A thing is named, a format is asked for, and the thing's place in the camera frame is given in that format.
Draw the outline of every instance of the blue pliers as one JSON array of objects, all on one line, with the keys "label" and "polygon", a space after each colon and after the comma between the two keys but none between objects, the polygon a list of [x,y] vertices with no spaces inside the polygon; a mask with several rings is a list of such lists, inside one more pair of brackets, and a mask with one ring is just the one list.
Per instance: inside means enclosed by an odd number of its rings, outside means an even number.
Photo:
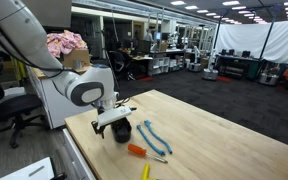
[{"label": "blue pliers", "polygon": [[[151,132],[151,134],[158,139],[159,141],[161,141],[166,147],[167,150],[170,154],[172,154],[172,149],[171,147],[168,145],[168,143],[166,141],[164,141],[162,138],[160,138],[159,136],[157,136],[152,128],[151,128],[151,122],[148,120],[144,121],[145,126],[148,128],[148,130]],[[140,133],[142,134],[143,138],[145,139],[145,141],[147,142],[147,144],[159,155],[164,156],[165,155],[165,151],[158,149],[156,146],[154,146],[154,144],[147,138],[147,136],[145,135],[145,133],[142,131],[141,125],[137,125],[136,128],[140,131]]]}]

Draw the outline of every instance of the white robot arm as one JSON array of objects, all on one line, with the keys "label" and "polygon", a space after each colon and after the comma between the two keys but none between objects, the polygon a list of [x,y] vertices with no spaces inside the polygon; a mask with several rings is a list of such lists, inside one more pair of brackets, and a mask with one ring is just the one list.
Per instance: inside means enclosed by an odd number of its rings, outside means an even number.
[{"label": "white robot arm", "polygon": [[93,104],[101,109],[97,130],[104,130],[106,125],[131,114],[129,107],[115,108],[111,69],[93,65],[81,76],[65,69],[48,51],[43,27],[20,0],[0,0],[0,49],[39,68],[53,81],[58,92],[75,105]]},{"label": "white robot arm", "polygon": [[195,53],[195,60],[194,63],[197,63],[198,58],[200,58],[200,51],[198,50],[197,46],[194,46],[194,53]]}]

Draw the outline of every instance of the computer monitor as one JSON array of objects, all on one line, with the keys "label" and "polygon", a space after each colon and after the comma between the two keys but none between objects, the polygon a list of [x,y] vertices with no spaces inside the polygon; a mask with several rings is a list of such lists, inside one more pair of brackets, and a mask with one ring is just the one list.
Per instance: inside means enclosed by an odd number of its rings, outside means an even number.
[{"label": "computer monitor", "polygon": [[226,49],[222,49],[221,55],[226,55]]},{"label": "computer monitor", "polygon": [[160,32],[156,33],[155,40],[161,40],[161,33]]},{"label": "computer monitor", "polygon": [[142,54],[149,54],[151,52],[151,41],[139,40],[137,50]]},{"label": "computer monitor", "polygon": [[228,55],[233,56],[233,55],[234,55],[234,49],[230,49],[230,50],[228,51]]},{"label": "computer monitor", "polygon": [[242,57],[250,57],[251,51],[243,51]]},{"label": "computer monitor", "polygon": [[162,40],[167,41],[169,36],[170,36],[170,33],[162,33],[161,38]]},{"label": "computer monitor", "polygon": [[123,48],[132,48],[132,41],[130,39],[124,39]]}]

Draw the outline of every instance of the cardboard box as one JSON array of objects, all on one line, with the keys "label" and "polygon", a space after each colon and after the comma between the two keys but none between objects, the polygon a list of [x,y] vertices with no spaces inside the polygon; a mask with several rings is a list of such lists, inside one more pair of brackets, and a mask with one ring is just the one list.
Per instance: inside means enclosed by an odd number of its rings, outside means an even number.
[{"label": "cardboard box", "polygon": [[166,52],[168,44],[166,42],[162,42],[160,52]]},{"label": "cardboard box", "polygon": [[70,54],[64,55],[63,65],[74,68],[74,60],[80,60],[82,66],[90,65],[90,55],[88,49],[74,49]]}]

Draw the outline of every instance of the wooden table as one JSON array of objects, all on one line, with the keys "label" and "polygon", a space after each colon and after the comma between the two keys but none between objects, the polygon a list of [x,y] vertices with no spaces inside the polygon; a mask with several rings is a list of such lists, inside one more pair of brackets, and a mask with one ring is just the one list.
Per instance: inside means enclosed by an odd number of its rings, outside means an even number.
[{"label": "wooden table", "polygon": [[[127,104],[137,110],[128,117],[133,129],[125,144],[114,141],[110,127],[105,139],[95,135],[91,126],[95,110],[65,119],[99,179],[140,179],[145,163],[151,165],[150,177],[158,179],[288,179],[288,145],[155,90],[134,96]],[[146,119],[173,150],[164,157],[168,164],[127,150],[134,143],[157,155],[136,129],[138,124],[157,147],[166,150],[145,127]]]}]

